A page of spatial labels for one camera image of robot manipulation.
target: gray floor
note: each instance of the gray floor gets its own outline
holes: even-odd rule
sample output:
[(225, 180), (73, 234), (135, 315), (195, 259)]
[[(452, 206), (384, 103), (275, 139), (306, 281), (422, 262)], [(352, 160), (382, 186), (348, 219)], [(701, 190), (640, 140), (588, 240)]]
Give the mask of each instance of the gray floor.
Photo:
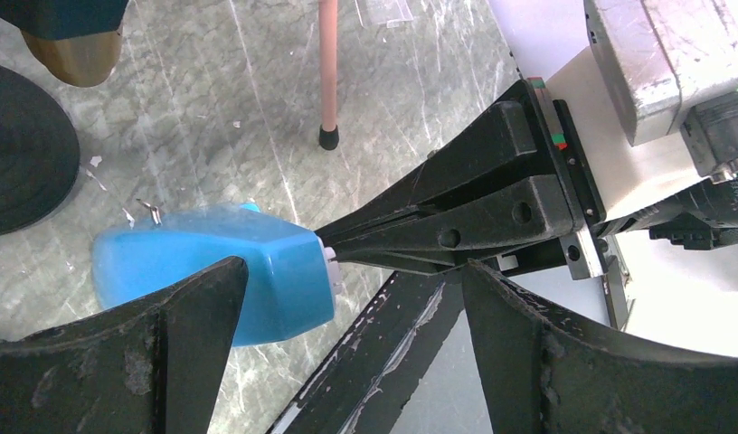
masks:
[[(254, 201), (315, 229), (453, 138), (516, 78), (515, 65), (486, 0), (410, 8), (410, 24), (364, 29), (342, 3), (333, 153), (316, 144), (317, 2), (133, 0), (116, 71), (90, 90), (58, 82), (0, 21), (0, 64), (61, 103), (82, 147), (71, 199), (0, 237), (0, 339), (99, 311), (90, 244), (127, 212), (147, 217), (136, 197), (166, 212)], [(387, 275), (344, 273), (333, 323), (232, 351), (210, 432), (265, 430)]]

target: round black base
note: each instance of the round black base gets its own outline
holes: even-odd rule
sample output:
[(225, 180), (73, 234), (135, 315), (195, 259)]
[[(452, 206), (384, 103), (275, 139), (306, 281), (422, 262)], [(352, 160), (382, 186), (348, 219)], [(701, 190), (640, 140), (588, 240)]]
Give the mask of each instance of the round black base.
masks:
[(334, 131), (324, 131), (320, 128), (318, 131), (318, 144), (327, 151), (334, 151), (340, 144), (340, 128), (335, 127)]
[(79, 140), (39, 86), (0, 66), (0, 235), (54, 210), (79, 173)]

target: black disc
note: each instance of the black disc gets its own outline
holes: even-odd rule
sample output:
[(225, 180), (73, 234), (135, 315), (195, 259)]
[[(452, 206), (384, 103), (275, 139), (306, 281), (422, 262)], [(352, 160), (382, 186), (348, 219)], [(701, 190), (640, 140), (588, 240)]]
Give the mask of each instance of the black disc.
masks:
[(42, 88), (0, 66), (0, 234), (54, 210), (79, 173), (79, 139)]

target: blue bottle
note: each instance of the blue bottle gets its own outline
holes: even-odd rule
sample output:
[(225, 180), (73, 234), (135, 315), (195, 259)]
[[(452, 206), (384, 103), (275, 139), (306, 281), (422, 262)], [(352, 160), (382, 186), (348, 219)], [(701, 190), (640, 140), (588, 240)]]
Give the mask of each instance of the blue bottle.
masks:
[(290, 339), (334, 317), (342, 285), (334, 252), (314, 232), (251, 204), (175, 212), (161, 224), (139, 221), (104, 231), (94, 242), (92, 276), (108, 309), (229, 256), (249, 268), (233, 346)]

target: metal hook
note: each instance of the metal hook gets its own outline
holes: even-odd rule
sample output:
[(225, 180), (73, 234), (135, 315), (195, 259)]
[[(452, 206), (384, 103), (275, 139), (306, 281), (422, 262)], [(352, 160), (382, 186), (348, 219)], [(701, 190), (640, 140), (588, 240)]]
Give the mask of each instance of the metal hook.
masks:
[(145, 206), (146, 209), (148, 209), (151, 212), (151, 220), (153, 220), (153, 223), (156, 226), (161, 226), (161, 212), (158, 210), (158, 207), (148, 202), (145, 202), (141, 199), (135, 199), (135, 200), (141, 205)]

